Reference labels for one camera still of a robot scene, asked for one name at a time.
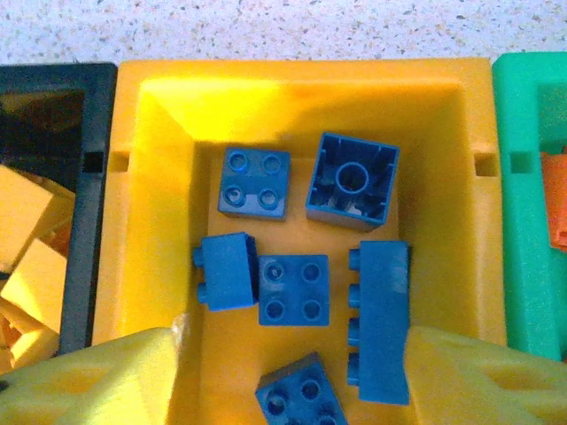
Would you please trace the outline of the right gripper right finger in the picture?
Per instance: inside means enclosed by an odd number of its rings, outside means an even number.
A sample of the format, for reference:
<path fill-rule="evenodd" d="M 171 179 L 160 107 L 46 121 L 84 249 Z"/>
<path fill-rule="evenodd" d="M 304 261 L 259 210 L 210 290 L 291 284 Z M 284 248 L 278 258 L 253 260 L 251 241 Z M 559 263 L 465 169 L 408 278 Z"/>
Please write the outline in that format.
<path fill-rule="evenodd" d="M 567 425 L 567 364 L 413 326 L 405 371 L 417 425 Z"/>

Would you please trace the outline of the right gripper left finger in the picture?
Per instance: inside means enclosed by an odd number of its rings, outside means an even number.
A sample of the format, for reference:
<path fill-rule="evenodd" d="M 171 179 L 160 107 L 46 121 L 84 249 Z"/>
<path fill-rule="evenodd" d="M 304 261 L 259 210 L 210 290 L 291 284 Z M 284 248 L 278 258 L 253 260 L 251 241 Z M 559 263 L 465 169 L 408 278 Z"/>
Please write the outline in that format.
<path fill-rule="evenodd" d="M 0 425 L 167 425 L 178 364 L 151 328 L 0 376 Z"/>

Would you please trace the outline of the yellow lego brick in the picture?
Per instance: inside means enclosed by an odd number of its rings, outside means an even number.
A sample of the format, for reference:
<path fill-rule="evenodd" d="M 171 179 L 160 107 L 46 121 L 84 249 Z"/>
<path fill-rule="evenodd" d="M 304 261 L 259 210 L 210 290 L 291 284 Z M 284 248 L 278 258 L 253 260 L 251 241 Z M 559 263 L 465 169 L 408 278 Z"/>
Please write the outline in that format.
<path fill-rule="evenodd" d="M 0 375 L 51 358 L 58 333 L 0 297 Z"/>
<path fill-rule="evenodd" d="M 0 297 L 58 333 L 65 279 L 66 258 L 35 239 L 0 291 Z"/>
<path fill-rule="evenodd" d="M 54 181 L 0 165 L 0 272 L 11 272 L 35 238 L 70 220 L 74 201 Z"/>

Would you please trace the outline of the blue long lego brick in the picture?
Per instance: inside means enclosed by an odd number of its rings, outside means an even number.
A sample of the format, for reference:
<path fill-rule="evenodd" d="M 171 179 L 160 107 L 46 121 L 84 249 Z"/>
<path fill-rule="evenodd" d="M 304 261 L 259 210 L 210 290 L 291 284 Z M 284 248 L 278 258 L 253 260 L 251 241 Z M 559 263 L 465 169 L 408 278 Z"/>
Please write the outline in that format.
<path fill-rule="evenodd" d="M 404 348 L 409 329 L 410 249 L 403 241 L 362 241 L 349 251 L 348 266 L 359 273 L 349 286 L 346 380 L 359 399 L 396 406 L 409 404 Z"/>

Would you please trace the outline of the blue square lego brick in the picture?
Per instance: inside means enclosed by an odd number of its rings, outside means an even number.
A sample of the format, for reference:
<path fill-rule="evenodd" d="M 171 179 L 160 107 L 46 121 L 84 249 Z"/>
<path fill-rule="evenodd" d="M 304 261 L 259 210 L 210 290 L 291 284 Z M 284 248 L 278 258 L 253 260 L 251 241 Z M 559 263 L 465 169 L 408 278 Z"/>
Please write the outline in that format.
<path fill-rule="evenodd" d="M 261 326 L 330 324 L 330 270 L 326 255 L 262 255 L 259 262 Z"/>
<path fill-rule="evenodd" d="M 243 147 L 225 150 L 217 210 L 227 216 L 284 220 L 291 154 Z"/>
<path fill-rule="evenodd" d="M 317 352 L 263 375 L 255 397 L 268 425 L 347 425 Z"/>

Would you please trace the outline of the small blue lego brick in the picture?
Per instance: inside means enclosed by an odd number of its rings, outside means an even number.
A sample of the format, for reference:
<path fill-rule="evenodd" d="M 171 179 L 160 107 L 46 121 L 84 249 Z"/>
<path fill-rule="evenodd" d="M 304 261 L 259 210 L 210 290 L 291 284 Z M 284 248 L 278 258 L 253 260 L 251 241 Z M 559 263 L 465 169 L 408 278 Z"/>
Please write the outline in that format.
<path fill-rule="evenodd" d="M 245 232 L 204 237 L 193 249 L 193 265 L 205 280 L 198 302 L 211 312 L 254 306 L 259 300 L 259 258 L 255 238 Z"/>

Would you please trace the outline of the orange long lego brick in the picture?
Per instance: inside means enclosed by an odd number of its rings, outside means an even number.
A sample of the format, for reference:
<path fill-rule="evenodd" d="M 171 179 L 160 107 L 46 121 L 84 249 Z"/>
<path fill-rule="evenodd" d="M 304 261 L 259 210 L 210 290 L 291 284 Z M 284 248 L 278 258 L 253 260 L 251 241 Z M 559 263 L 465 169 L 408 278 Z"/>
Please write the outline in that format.
<path fill-rule="evenodd" d="M 542 153 L 540 159 L 549 243 L 567 253 L 567 145 L 557 154 Z"/>

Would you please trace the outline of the tall blue lego brick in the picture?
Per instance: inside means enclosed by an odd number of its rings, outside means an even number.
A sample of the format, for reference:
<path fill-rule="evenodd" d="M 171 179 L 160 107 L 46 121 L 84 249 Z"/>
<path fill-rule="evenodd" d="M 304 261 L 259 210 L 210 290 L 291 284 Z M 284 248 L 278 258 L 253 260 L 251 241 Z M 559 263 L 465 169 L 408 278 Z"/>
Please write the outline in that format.
<path fill-rule="evenodd" d="M 322 134 L 306 199 L 310 220 L 369 232 L 388 219 L 400 148 Z"/>

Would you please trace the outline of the black plastic bin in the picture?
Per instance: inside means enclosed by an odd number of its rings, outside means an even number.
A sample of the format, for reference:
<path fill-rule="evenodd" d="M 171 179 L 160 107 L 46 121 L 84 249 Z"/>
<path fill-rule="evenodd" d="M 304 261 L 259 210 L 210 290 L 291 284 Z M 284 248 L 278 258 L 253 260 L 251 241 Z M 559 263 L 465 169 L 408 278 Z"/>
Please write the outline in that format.
<path fill-rule="evenodd" d="M 0 65 L 0 95 L 76 93 L 77 123 L 40 129 L 0 106 L 0 164 L 47 177 L 75 194 L 58 354 L 92 344 L 117 67 L 112 63 Z"/>

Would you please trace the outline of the green plastic bin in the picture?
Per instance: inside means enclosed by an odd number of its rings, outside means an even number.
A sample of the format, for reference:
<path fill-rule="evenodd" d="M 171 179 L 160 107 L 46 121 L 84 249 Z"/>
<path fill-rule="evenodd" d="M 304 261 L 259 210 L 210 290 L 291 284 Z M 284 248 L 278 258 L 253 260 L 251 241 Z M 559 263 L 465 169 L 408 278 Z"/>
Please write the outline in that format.
<path fill-rule="evenodd" d="M 567 252 L 551 246 L 541 157 L 567 147 L 567 52 L 507 53 L 493 64 L 501 157 L 508 344 L 567 358 Z"/>

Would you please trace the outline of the yellow plastic bin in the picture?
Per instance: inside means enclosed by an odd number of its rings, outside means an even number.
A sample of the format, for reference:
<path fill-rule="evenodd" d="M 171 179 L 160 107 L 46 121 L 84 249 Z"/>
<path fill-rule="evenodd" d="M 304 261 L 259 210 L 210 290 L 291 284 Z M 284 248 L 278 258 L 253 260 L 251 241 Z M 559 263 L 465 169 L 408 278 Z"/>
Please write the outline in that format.
<path fill-rule="evenodd" d="M 387 222 L 371 232 L 307 218 L 321 135 L 400 149 Z M 227 147 L 291 154 L 284 220 L 217 209 Z M 118 71 L 105 185 L 95 343 L 180 316 L 188 334 L 166 425 L 255 425 L 260 377 L 318 352 L 350 425 L 413 424 L 410 407 L 366 403 L 346 382 L 367 239 L 411 247 L 410 320 L 505 344 L 501 169 L 485 58 L 379 61 L 130 61 Z M 245 232 L 261 254 L 325 254 L 330 325 L 262 327 L 256 307 L 212 313 L 196 296 L 192 249 Z"/>

